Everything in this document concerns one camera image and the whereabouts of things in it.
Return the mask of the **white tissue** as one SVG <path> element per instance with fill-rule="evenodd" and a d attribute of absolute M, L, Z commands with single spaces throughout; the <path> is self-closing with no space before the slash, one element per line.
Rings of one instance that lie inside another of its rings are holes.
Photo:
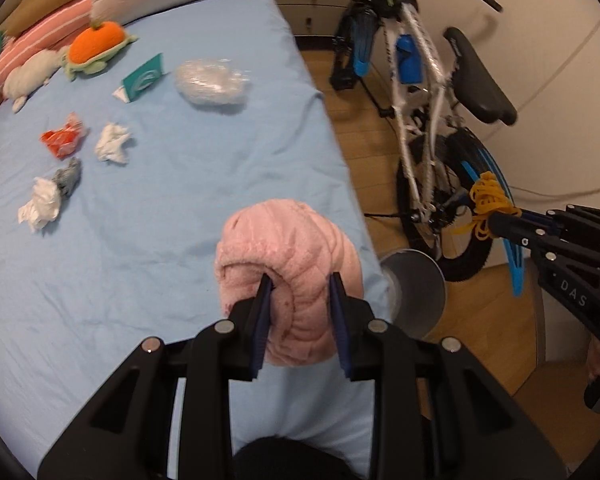
<path fill-rule="evenodd" d="M 128 163 L 128 156 L 125 154 L 123 145 L 130 139 L 131 133 L 128 128 L 108 122 L 102 128 L 94 153 L 101 162 L 126 165 Z"/>

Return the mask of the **blue water bottle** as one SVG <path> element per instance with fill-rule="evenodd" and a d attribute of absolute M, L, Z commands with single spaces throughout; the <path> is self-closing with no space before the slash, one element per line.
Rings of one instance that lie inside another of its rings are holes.
<path fill-rule="evenodd" d="M 401 35 L 396 40 L 396 65 L 401 84 L 421 84 L 424 81 L 422 58 L 411 35 Z"/>

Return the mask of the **silver trash bin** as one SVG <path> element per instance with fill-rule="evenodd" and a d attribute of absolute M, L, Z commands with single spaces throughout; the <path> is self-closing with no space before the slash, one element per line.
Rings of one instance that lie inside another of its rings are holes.
<path fill-rule="evenodd" d="M 446 286 L 433 258 L 405 248 L 385 255 L 380 267 L 388 280 L 390 320 L 407 336 L 424 339 L 445 309 Z"/>

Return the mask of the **teal folded card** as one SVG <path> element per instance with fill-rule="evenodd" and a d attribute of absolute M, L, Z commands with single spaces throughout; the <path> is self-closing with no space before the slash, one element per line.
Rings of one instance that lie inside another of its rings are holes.
<path fill-rule="evenodd" d="M 112 95 L 125 104 L 134 102 L 165 74 L 163 56 L 158 53 L 123 78 L 121 86 Z"/>

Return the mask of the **orange green turtle plush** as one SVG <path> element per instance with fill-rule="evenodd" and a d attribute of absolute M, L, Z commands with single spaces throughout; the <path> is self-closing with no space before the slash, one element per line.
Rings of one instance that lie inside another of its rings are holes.
<path fill-rule="evenodd" d="M 136 40 L 137 36 L 116 22 L 94 22 L 70 44 L 62 59 L 64 72 L 70 81 L 75 80 L 78 73 L 96 75 L 106 70 L 108 62 Z"/>

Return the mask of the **yellow rubber bands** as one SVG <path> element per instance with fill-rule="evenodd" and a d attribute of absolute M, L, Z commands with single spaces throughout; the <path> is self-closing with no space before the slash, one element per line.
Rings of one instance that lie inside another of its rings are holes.
<path fill-rule="evenodd" d="M 498 178 L 491 171 L 480 174 L 479 179 L 469 191 L 469 198 L 475 204 L 471 222 L 466 226 L 458 226 L 452 229 L 451 233 L 454 235 L 472 233 L 477 240 L 494 238 L 489 228 L 489 220 L 496 212 L 509 217 L 520 217 L 522 215 L 521 209 L 516 207 L 506 195 L 504 188 L 498 182 Z"/>

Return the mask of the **grey crumpled paper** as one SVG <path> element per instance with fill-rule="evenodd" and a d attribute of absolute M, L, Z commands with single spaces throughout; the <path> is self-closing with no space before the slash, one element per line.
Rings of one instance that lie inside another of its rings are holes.
<path fill-rule="evenodd" d="M 62 198 L 69 197 L 81 180 L 82 162 L 77 157 L 71 157 L 67 166 L 58 169 L 52 181 L 56 184 Z"/>

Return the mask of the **pink striped pillow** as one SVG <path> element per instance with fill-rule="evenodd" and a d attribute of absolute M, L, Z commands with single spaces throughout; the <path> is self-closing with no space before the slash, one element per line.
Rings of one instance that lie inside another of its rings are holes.
<path fill-rule="evenodd" d="M 0 54 L 0 92 L 8 75 L 42 50 L 71 44 L 90 24 L 93 0 L 73 0 L 38 24 L 9 39 Z"/>

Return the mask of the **light blue bed sheet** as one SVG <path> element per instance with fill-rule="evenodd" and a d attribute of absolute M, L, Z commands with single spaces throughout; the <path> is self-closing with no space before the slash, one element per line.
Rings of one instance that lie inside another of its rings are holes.
<path fill-rule="evenodd" d="M 137 36 L 94 77 L 53 76 L 18 113 L 0 107 L 0 436 L 35 472 L 106 378 L 145 338 L 195 336 L 220 315 L 215 247 L 235 211 L 270 198 L 310 205 L 360 256 L 364 296 L 388 313 L 367 233 L 321 92 L 274 0 L 201 0 L 130 26 Z M 224 58 L 250 79 L 232 110 L 194 107 L 164 77 L 137 101 L 112 92 L 161 53 L 167 70 Z M 87 130 L 58 159 L 40 141 L 76 113 Z M 94 149 L 126 127 L 128 163 Z M 79 184 L 32 232 L 18 209 L 35 178 L 71 157 Z"/>

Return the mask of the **white plush toy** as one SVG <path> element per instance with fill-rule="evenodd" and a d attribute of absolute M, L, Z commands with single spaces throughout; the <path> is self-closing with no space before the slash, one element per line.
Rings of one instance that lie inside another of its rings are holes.
<path fill-rule="evenodd" d="M 59 50 L 42 50 L 32 55 L 27 62 L 15 68 L 6 78 L 3 96 L 12 101 L 12 111 L 18 113 L 29 96 L 50 82 L 65 61 L 68 47 Z"/>

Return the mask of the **orange white wrapper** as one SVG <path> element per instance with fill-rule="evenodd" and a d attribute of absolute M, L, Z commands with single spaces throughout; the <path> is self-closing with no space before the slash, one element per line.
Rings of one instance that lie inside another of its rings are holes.
<path fill-rule="evenodd" d="M 58 159 L 72 155 L 79 147 L 87 130 L 76 113 L 70 113 L 64 125 L 55 130 L 47 130 L 40 135 L 40 141 Z"/>

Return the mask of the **white crumpled paper ball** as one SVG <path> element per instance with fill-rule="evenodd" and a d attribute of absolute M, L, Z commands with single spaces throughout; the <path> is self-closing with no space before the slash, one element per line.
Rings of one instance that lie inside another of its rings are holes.
<path fill-rule="evenodd" d="M 18 222 L 26 222 L 32 232 L 41 231 L 57 219 L 60 206 L 57 184 L 53 180 L 35 178 L 30 200 L 18 209 Z"/>

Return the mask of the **white blue bicycle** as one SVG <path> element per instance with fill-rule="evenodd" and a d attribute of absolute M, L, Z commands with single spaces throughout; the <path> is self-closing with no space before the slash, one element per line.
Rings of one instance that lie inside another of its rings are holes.
<path fill-rule="evenodd" d="M 421 84 L 400 83 L 396 40 L 401 35 L 411 35 L 417 44 L 424 74 Z M 334 35 L 329 78 L 334 90 L 363 84 L 378 36 L 384 38 L 390 103 L 376 110 L 396 123 L 399 147 L 396 218 L 410 247 L 433 258 L 447 281 L 467 281 L 486 265 L 495 240 L 451 233 L 471 222 L 475 208 L 469 198 L 471 187 L 480 174 L 491 171 L 513 203 L 514 199 L 502 170 L 460 111 L 468 110 L 487 125 L 511 126 L 517 120 L 516 108 L 456 27 L 443 33 L 454 54 L 452 68 L 445 68 L 420 18 L 417 0 L 350 0 Z"/>

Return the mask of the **clear plastic wrap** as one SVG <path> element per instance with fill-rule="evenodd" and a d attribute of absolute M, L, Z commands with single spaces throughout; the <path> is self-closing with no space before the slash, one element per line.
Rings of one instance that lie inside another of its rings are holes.
<path fill-rule="evenodd" d="M 246 102 L 249 77 L 229 60 L 190 60 L 173 72 L 174 86 L 189 103 L 198 106 L 237 106 Z"/>

